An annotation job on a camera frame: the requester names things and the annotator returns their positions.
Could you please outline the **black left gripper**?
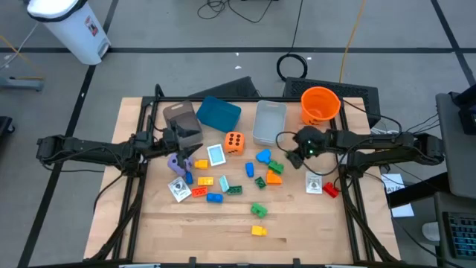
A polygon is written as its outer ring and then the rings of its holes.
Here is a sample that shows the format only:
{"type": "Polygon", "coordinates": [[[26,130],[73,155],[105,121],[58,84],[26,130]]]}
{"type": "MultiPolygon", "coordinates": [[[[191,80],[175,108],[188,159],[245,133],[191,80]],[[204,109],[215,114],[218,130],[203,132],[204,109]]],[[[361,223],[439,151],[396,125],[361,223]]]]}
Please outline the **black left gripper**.
{"type": "MultiPolygon", "coordinates": [[[[185,151],[181,149],[180,143],[179,143],[179,135],[177,133],[176,127],[171,126],[170,128],[167,128],[164,133],[163,133],[163,142],[167,146],[167,152],[170,153],[177,153],[178,154],[178,164],[180,166],[184,166],[183,161],[186,158],[190,158],[193,155],[193,152],[187,151],[185,155],[185,151]]],[[[194,144],[190,145],[187,147],[188,150],[198,150],[202,144],[194,144]]]]}

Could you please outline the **purple foam die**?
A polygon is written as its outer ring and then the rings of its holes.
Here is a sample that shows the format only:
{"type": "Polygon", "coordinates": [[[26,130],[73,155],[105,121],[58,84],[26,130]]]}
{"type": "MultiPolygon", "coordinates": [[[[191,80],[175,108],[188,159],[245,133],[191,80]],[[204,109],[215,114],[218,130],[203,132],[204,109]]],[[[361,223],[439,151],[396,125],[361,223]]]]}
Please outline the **purple foam die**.
{"type": "Polygon", "coordinates": [[[189,158],[184,159],[183,164],[183,167],[179,165],[179,158],[177,153],[172,153],[167,162],[168,168],[170,168],[179,176],[185,176],[187,172],[191,172],[191,168],[193,166],[189,158]]]}

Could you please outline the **orange foam die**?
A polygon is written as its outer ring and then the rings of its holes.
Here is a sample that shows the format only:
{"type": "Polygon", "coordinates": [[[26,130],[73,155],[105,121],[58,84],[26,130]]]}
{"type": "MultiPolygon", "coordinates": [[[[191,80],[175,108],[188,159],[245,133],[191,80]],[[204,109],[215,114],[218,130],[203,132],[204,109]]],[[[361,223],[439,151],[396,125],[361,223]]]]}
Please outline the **orange foam die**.
{"type": "Polygon", "coordinates": [[[231,155],[241,156],[245,149],[245,136],[239,132],[229,132],[224,141],[224,151],[231,155]]]}

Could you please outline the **red toy block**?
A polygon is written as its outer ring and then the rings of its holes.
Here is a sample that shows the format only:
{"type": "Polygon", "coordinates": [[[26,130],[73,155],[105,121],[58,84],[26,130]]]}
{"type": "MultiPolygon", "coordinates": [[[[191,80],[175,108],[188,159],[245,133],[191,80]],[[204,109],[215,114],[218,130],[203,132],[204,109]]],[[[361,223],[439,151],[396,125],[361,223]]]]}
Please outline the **red toy block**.
{"type": "Polygon", "coordinates": [[[327,182],[323,186],[323,191],[327,193],[332,198],[336,198],[339,195],[340,190],[334,186],[333,182],[327,182]]]}

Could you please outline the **blue-backed card deck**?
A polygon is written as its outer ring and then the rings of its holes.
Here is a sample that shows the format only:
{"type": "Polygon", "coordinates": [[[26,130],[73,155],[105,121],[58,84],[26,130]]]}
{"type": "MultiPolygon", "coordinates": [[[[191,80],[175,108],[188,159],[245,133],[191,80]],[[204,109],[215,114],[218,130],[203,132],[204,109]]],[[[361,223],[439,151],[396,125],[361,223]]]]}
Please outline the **blue-backed card deck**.
{"type": "Polygon", "coordinates": [[[222,150],[221,144],[216,144],[207,147],[210,165],[212,167],[226,163],[225,154],[222,150]]]}

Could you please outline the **playing card right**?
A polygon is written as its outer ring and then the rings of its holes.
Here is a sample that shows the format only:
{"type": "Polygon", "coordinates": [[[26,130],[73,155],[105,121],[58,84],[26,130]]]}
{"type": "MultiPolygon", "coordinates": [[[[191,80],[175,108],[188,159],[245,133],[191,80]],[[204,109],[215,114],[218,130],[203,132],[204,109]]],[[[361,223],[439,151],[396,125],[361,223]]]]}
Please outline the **playing card right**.
{"type": "Polygon", "coordinates": [[[311,171],[306,172],[306,192],[308,194],[322,194],[322,176],[311,171]]]}

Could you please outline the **blue plastic bin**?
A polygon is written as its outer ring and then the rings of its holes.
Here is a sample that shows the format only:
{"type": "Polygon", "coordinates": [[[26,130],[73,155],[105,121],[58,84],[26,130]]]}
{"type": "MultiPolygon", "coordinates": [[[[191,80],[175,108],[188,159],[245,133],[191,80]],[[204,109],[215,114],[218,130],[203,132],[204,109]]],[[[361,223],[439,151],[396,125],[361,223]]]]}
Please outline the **blue plastic bin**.
{"type": "Polygon", "coordinates": [[[234,131],[241,108],[213,96],[207,96],[196,113],[199,121],[224,133],[234,131]]]}

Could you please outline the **black angled panel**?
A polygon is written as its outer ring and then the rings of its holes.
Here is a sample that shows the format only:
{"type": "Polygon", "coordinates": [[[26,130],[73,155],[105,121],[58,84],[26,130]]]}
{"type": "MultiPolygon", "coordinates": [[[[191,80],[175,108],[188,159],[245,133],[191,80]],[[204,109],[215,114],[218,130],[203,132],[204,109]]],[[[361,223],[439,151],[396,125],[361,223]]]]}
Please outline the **black angled panel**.
{"type": "Polygon", "coordinates": [[[217,98],[223,97],[257,97],[260,93],[254,86],[251,77],[246,76],[201,92],[190,95],[191,97],[207,97],[214,96],[217,98]]]}

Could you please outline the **white paper sheet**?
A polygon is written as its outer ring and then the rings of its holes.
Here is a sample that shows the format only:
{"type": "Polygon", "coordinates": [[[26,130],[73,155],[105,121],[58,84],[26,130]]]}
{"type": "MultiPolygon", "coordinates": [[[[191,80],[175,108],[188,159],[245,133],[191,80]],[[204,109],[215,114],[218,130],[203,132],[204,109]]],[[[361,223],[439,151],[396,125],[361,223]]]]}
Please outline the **white paper sheet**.
{"type": "MultiPolygon", "coordinates": [[[[381,179],[385,184],[386,194],[391,194],[394,191],[405,188],[405,184],[399,173],[382,174],[381,179]]],[[[397,217],[413,217],[414,211],[411,204],[401,205],[391,209],[392,216],[397,217]]]]}

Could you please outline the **grey keyboard desk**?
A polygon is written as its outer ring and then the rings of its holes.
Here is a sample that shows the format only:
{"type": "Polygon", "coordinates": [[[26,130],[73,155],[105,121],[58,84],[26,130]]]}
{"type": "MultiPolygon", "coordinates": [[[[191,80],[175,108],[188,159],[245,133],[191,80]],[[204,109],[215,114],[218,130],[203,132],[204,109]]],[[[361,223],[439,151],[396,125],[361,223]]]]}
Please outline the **grey keyboard desk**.
{"type": "Polygon", "coordinates": [[[456,212],[465,214],[476,214],[476,200],[466,197],[457,197],[445,193],[437,193],[434,196],[437,222],[440,230],[440,257],[443,259],[443,266],[452,268],[476,268],[476,261],[457,259],[451,255],[447,244],[447,236],[443,223],[443,212],[456,212]]]}

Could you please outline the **white computer mouse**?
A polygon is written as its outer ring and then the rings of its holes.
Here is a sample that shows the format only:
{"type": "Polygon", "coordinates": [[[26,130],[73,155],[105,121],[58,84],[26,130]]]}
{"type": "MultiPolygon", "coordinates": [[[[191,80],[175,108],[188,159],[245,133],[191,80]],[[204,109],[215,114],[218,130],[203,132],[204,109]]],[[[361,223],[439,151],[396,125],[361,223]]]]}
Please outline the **white computer mouse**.
{"type": "Polygon", "coordinates": [[[424,223],[422,225],[423,236],[432,242],[440,241],[440,230],[438,222],[424,223]]]}

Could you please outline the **dark grey desk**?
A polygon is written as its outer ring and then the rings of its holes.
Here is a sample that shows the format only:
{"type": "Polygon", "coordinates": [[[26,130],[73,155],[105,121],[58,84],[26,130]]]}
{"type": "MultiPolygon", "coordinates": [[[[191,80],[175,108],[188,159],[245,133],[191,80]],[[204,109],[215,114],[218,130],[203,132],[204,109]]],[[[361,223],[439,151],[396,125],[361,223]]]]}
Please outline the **dark grey desk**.
{"type": "Polygon", "coordinates": [[[449,94],[436,95],[450,191],[476,199],[476,135],[467,135],[449,94]]]}

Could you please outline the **white trash bin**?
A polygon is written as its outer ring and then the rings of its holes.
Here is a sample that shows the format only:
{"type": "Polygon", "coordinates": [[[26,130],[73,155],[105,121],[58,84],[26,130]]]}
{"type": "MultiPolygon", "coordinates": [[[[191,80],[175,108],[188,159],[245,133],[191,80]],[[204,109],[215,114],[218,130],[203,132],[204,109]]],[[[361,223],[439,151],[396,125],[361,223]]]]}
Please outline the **white trash bin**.
{"type": "Polygon", "coordinates": [[[85,65],[101,63],[111,45],[88,0],[30,0],[27,12],[85,65]]]}

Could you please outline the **black box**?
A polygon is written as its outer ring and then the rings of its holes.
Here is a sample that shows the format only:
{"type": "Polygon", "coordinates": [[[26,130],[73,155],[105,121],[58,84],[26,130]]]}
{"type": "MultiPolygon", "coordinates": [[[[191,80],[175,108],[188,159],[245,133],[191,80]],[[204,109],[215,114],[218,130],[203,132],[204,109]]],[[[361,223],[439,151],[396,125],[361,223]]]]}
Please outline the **black box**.
{"type": "Polygon", "coordinates": [[[467,135],[476,135],[476,84],[461,93],[449,92],[453,103],[459,108],[459,118],[467,135]]]}

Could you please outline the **grey stand foot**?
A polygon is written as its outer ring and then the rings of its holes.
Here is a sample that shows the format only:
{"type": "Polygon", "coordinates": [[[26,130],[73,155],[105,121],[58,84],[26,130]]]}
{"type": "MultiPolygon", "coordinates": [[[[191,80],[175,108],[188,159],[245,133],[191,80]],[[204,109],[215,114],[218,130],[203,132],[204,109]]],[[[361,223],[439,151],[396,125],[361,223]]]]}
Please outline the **grey stand foot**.
{"type": "Polygon", "coordinates": [[[29,89],[41,92],[44,80],[39,78],[0,77],[0,89],[29,89]]]}

